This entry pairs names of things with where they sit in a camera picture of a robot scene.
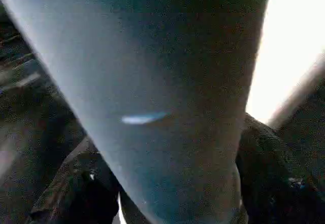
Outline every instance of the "dark clothing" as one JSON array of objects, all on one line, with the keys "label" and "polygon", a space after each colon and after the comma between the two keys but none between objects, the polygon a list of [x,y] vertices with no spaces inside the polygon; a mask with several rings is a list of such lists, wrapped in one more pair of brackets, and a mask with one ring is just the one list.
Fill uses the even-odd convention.
[{"label": "dark clothing", "polygon": [[[324,202],[316,191],[317,183],[303,169],[301,179],[291,177],[289,172],[298,165],[285,148],[272,129],[246,116],[237,166],[248,223],[324,223]],[[31,223],[112,223],[118,193],[128,224],[150,223],[86,138],[66,158],[35,204]],[[247,223],[244,208],[230,223]]]},{"label": "dark clothing", "polygon": [[64,160],[31,210],[31,223],[111,223],[118,211],[118,183],[85,138]]}]

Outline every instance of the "dark fabric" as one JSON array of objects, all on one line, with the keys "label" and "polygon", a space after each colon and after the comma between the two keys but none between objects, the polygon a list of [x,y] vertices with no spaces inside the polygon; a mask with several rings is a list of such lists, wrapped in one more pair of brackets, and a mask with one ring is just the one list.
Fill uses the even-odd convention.
[{"label": "dark fabric", "polygon": [[89,138],[64,160],[31,210],[30,223],[111,223],[118,183]]},{"label": "dark fabric", "polygon": [[325,223],[321,193],[287,145],[249,115],[245,127],[237,166],[249,223]]}]

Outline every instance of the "bright light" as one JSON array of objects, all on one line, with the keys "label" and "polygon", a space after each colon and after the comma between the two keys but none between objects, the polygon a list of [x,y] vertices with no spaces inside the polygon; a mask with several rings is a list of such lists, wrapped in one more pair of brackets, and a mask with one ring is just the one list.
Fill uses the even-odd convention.
[{"label": "bright light", "polygon": [[263,123],[304,79],[325,45],[323,0],[269,0],[246,111]]}]

